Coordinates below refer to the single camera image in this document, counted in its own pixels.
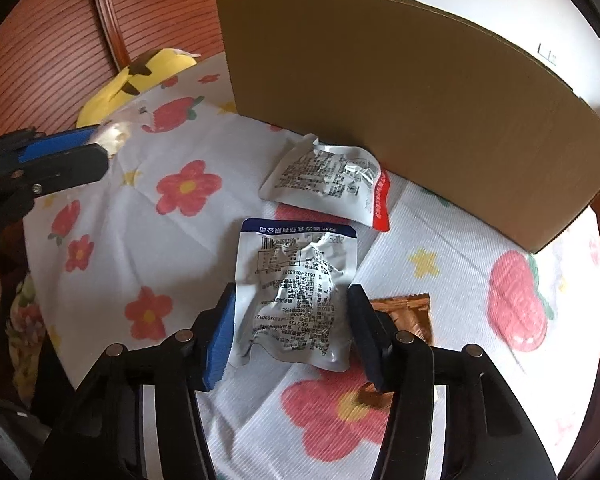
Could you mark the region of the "white wall switch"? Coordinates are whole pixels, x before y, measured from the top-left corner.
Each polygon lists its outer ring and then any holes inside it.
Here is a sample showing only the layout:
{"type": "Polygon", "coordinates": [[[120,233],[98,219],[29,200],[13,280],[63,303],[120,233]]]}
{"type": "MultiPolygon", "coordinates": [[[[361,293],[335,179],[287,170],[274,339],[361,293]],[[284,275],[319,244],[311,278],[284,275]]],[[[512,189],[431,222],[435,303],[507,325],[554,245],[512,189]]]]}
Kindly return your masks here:
{"type": "Polygon", "coordinates": [[[536,48],[536,54],[547,65],[557,66],[558,56],[556,51],[547,43],[540,42],[536,48]]]}

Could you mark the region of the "brown wooden wardrobe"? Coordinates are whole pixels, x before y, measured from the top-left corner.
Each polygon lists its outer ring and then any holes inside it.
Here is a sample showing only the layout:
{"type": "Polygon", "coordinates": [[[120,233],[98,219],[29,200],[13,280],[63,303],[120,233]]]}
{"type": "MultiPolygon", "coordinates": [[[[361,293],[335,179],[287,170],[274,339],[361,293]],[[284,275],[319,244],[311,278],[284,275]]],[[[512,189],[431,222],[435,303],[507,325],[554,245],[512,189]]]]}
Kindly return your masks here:
{"type": "Polygon", "coordinates": [[[0,0],[0,136],[71,127],[143,53],[222,51],[216,0],[0,0]]]}

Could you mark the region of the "yellow plush toy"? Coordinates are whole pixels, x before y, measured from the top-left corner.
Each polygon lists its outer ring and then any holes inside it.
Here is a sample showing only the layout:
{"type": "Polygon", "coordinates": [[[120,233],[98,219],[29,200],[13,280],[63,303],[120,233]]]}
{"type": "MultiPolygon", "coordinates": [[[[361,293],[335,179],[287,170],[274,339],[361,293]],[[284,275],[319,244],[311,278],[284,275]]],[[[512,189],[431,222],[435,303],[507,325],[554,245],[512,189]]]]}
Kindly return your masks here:
{"type": "Polygon", "coordinates": [[[174,86],[178,74],[196,65],[197,58],[197,53],[174,48],[142,53],[83,105],[76,128],[102,124],[115,110],[152,88],[174,86]]]}

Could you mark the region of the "small cream candy packet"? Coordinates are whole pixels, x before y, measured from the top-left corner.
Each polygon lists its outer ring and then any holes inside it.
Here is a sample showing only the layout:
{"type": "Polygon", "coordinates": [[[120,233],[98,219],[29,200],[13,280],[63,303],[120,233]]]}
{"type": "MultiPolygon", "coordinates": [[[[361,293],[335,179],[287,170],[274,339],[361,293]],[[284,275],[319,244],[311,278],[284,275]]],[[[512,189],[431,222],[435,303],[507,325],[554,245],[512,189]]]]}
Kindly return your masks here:
{"type": "Polygon", "coordinates": [[[146,106],[125,107],[116,110],[98,126],[88,140],[103,148],[109,158],[114,158],[122,146],[131,139],[133,130],[144,120],[146,106]]]}

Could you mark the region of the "white red-label snack pouch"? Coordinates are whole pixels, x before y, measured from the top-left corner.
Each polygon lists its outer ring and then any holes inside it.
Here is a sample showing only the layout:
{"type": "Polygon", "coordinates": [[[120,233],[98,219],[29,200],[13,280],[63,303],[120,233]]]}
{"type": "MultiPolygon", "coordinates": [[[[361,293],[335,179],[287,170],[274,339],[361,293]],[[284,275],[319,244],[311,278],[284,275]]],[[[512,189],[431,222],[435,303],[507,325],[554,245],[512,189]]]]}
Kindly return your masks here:
{"type": "Polygon", "coordinates": [[[259,196],[387,232],[389,188],[387,171],[364,148],[307,134],[277,163],[259,196]]]}

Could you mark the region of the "floral strawberry bed sheet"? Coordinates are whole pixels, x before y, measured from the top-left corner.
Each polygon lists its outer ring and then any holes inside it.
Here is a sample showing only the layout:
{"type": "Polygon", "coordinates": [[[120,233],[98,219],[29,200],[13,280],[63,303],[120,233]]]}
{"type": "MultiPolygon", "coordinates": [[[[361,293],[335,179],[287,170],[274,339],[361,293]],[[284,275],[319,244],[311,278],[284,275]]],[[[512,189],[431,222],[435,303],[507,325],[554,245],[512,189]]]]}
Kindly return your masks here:
{"type": "Polygon", "coordinates": [[[348,274],[373,299],[428,295],[434,344],[486,350],[562,468],[600,360],[594,212],[533,255],[391,176],[388,232],[357,224],[351,241],[286,240],[283,225],[306,212],[259,191],[299,136],[234,108],[225,58],[212,56],[126,107],[130,140],[102,180],[41,198],[24,219],[36,299],[70,382],[108,344],[158,344],[227,283],[245,283],[237,352],[199,399],[221,477],[366,479],[388,414],[358,400],[358,363],[332,367],[334,311],[306,305],[348,274]]]}

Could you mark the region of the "white blue-top snack pouch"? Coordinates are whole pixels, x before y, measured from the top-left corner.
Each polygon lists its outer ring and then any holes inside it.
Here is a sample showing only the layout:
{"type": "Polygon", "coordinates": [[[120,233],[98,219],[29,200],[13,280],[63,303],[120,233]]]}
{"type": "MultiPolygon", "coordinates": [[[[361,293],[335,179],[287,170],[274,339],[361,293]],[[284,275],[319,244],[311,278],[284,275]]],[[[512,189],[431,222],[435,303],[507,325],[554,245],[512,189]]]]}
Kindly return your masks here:
{"type": "Polygon", "coordinates": [[[344,372],[352,336],[347,290],[358,236],[332,222],[248,218],[239,233],[230,364],[261,347],[280,362],[344,372]]]}

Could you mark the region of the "brown gold snack packet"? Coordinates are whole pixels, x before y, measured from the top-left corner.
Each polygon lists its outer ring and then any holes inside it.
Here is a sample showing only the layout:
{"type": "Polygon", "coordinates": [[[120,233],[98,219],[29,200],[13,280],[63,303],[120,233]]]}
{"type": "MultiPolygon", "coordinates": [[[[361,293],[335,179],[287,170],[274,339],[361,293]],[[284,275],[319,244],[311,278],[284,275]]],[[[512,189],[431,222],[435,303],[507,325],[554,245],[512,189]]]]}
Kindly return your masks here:
{"type": "MultiPolygon", "coordinates": [[[[387,313],[398,330],[407,330],[432,346],[430,296],[428,294],[394,296],[370,302],[379,312],[387,313]]],[[[374,410],[389,413],[392,394],[379,392],[370,382],[358,390],[358,403],[374,410]]]]}

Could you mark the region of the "brown cardboard box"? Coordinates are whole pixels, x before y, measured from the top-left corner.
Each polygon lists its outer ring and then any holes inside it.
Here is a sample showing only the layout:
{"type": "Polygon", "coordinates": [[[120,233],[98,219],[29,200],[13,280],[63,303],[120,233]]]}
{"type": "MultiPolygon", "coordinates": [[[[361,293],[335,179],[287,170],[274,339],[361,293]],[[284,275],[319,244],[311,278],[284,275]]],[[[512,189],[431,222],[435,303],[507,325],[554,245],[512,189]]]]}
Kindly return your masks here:
{"type": "Polygon", "coordinates": [[[600,118],[493,32],[414,0],[218,0],[239,114],[362,146],[529,252],[600,192],[600,118]]]}

